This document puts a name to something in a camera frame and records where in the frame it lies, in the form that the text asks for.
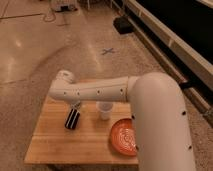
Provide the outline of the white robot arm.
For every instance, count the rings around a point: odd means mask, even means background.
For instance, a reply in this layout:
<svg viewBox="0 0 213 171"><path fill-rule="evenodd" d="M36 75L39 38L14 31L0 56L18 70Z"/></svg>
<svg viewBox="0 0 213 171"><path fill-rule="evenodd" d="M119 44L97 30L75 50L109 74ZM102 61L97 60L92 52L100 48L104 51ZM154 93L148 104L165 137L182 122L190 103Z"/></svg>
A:
<svg viewBox="0 0 213 171"><path fill-rule="evenodd" d="M75 83L61 70L49 95L74 101L130 104L140 171L196 171L189 121L178 83L162 72Z"/></svg>

